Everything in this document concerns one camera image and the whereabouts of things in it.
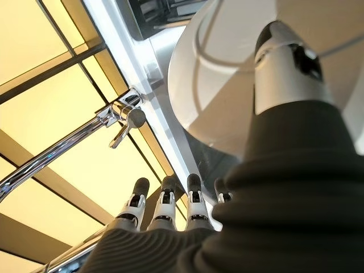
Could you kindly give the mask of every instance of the glass pane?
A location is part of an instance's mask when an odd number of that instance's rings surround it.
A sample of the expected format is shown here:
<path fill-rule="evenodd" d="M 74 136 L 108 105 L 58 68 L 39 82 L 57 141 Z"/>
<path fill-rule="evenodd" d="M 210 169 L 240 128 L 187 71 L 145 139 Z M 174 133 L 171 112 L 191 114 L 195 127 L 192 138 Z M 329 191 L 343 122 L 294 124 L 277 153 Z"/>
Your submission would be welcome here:
<path fill-rule="evenodd" d="M 15 167 L 0 158 L 0 177 Z M 74 246 L 102 225 L 33 179 L 17 187 L 0 203 L 0 213 Z"/>
<path fill-rule="evenodd" d="M 93 77 L 94 81 L 100 87 L 101 92 L 105 95 L 108 101 L 113 101 L 118 97 L 117 93 L 115 92 L 113 86 L 111 85 L 110 81 L 107 79 L 105 73 L 103 72 L 102 68 L 98 64 L 97 60 L 94 56 L 91 56 L 82 63 L 85 65 L 86 69 Z"/>
<path fill-rule="evenodd" d="M 116 93 L 119 95 L 124 94 L 124 92 L 128 90 L 128 86 L 120 74 L 113 58 L 110 56 L 109 51 L 104 49 L 103 51 L 96 53 L 95 59 L 102 67 L 102 70 L 105 72 L 107 79 L 110 81 Z"/>
<path fill-rule="evenodd" d="M 61 29 L 72 48 L 77 47 L 85 42 L 72 19 L 68 15 L 67 10 L 61 3 L 61 0 L 43 0 L 43 3 L 51 13 L 53 19 Z"/>
<path fill-rule="evenodd" d="M 0 1 L 0 25 L 0 84 L 67 51 L 36 1 Z"/>

